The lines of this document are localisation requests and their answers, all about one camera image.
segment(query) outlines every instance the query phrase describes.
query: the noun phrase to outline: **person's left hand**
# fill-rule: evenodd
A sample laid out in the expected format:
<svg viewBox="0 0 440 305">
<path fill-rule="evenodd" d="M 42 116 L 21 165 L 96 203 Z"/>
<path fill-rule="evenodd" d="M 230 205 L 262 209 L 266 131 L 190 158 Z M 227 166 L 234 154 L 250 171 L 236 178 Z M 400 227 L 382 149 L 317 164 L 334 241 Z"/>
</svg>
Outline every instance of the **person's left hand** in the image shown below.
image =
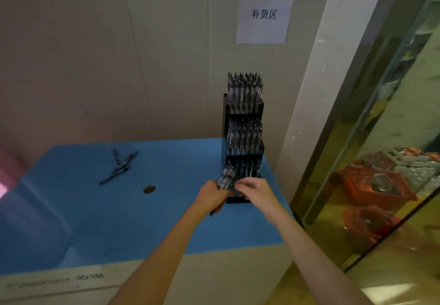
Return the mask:
<svg viewBox="0 0 440 305">
<path fill-rule="evenodd" d="M 232 190 L 217 189 L 217 181 L 209 180 L 201 186 L 193 206 L 202 213 L 203 216 L 211 211 L 218 213 L 226 203 L 226 197 L 228 196 L 234 196 Z"/>
</svg>

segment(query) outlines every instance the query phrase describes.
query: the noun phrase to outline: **table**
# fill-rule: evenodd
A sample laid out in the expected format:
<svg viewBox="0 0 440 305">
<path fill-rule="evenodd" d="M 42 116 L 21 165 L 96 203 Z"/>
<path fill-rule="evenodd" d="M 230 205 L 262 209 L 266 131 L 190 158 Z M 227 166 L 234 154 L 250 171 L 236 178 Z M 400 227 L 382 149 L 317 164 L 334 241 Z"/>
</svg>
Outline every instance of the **table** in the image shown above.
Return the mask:
<svg viewBox="0 0 440 305">
<path fill-rule="evenodd" d="M 100 186 L 116 167 L 113 148 L 121 160 L 139 153 Z M 200 186 L 219 178 L 220 154 L 220 138 L 53 147 L 0 198 L 0 300 L 75 303 L 87 291 L 107 303 Z M 261 176 L 288 208 L 264 157 Z M 149 185 L 156 190 L 145 194 Z M 261 303 L 291 261 L 258 209 L 228 204 L 195 230 L 165 303 Z"/>
</svg>

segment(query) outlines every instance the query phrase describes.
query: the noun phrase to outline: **hand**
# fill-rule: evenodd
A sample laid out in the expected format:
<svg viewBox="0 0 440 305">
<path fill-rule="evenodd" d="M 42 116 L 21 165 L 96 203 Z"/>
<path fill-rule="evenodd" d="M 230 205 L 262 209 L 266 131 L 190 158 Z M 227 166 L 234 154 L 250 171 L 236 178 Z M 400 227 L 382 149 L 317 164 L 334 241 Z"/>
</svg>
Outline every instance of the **hand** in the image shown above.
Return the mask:
<svg viewBox="0 0 440 305">
<path fill-rule="evenodd" d="M 217 181 L 209 180 L 201 186 L 193 206 L 204 217 L 211 211 L 214 213 L 220 212 L 228 196 L 234 196 L 232 190 L 219 190 L 217 189 Z"/>
<path fill-rule="evenodd" d="M 286 212 L 265 179 L 247 177 L 235 182 L 235 189 L 260 209 L 271 224 L 280 212 Z"/>
</svg>

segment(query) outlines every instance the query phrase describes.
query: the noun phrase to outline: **person's right hand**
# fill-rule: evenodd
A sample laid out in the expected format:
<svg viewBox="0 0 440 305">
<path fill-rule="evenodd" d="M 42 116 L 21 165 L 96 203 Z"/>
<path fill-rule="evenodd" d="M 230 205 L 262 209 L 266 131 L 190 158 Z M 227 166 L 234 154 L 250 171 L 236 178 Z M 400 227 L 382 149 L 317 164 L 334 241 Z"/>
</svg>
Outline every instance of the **person's right hand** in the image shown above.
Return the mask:
<svg viewBox="0 0 440 305">
<path fill-rule="evenodd" d="M 278 202 L 272 189 L 265 179 L 247 177 L 235 182 L 235 189 L 244 194 L 261 212 L 270 223 L 274 223 L 275 217 L 286 211 Z"/>
</svg>

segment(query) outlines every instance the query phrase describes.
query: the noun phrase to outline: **black pen display rack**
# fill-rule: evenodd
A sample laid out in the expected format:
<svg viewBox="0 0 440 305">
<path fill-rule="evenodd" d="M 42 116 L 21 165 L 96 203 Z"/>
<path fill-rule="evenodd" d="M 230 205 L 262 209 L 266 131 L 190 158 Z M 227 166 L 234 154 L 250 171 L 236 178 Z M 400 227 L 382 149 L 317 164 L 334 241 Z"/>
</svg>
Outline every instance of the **black pen display rack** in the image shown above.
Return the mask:
<svg viewBox="0 0 440 305">
<path fill-rule="evenodd" d="M 229 123 L 230 119 L 260 119 L 263 116 L 264 110 L 264 102 L 260 99 L 260 101 L 254 103 L 251 107 L 250 102 L 239 102 L 239 103 L 231 103 L 228 100 L 228 95 L 225 93 L 223 95 L 223 128 L 222 128 L 222 166 L 225 169 L 228 163 L 235 164 L 236 162 L 253 162 L 257 164 L 261 163 L 264 154 L 264 144 L 263 140 L 260 140 L 259 146 L 253 151 L 248 151 L 247 153 L 240 155 L 232 155 L 229 153 L 228 144 L 227 144 L 227 136 L 229 131 Z M 244 197 L 228 197 L 226 203 L 248 203 L 249 200 L 246 200 Z"/>
</svg>

